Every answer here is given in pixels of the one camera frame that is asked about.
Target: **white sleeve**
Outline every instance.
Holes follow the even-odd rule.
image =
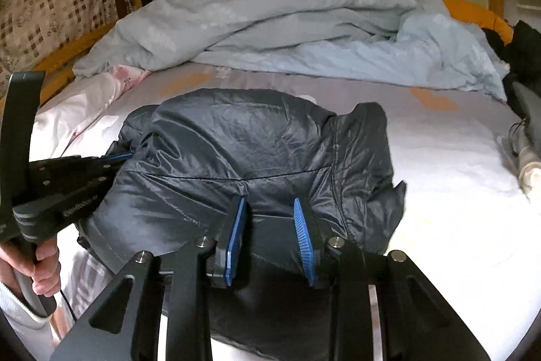
[[[49,361],[55,346],[49,318],[34,315],[0,282],[0,309],[13,330],[37,361]]]

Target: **black cable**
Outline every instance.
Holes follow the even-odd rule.
[[[60,290],[60,294],[62,295],[62,297],[64,298],[64,301],[66,302],[66,305],[68,306],[68,309],[71,313],[71,317],[73,318],[73,322],[76,323],[77,322],[77,317],[75,317],[75,313],[73,312],[73,309],[71,308],[71,304],[69,304],[69,301],[68,301],[68,298],[66,297],[66,294],[64,294],[64,291],[63,290]]]
[[[524,126],[525,124],[526,124],[526,120],[523,119],[522,121],[519,121],[518,123],[513,124],[513,126],[511,126],[510,129],[509,129],[508,142],[509,142],[509,148],[511,150],[511,153],[513,153],[513,156],[518,156],[518,154],[519,154],[515,150],[515,146],[513,145],[513,137],[517,133],[517,130],[520,128],[520,126]]]

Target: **black puffer jacket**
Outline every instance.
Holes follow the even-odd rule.
[[[133,112],[112,151],[131,149],[79,228],[113,271],[139,250],[177,250],[223,218],[234,195],[252,212],[237,277],[212,290],[213,334],[268,357],[324,359],[328,293],[302,278],[293,200],[360,248],[382,253],[404,209],[392,185],[386,117],[375,103],[337,116],[269,90],[198,90]]]

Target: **white bed sheet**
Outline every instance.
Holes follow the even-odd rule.
[[[188,63],[151,75],[113,102],[65,155],[104,154],[129,112],[199,87],[267,87],[337,113],[379,102],[389,119],[394,182],[408,183],[404,218],[389,249],[413,259],[493,361],[507,358],[541,308],[541,217],[520,191],[502,148],[517,120],[505,105],[476,92]],[[66,259],[68,236],[60,240]],[[221,343],[213,350],[218,361],[258,359]]]

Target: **orange pillow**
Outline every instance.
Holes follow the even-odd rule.
[[[443,0],[443,2],[453,19],[467,24],[477,24],[481,28],[493,29],[505,45],[513,40],[513,28],[496,13],[465,0]]]

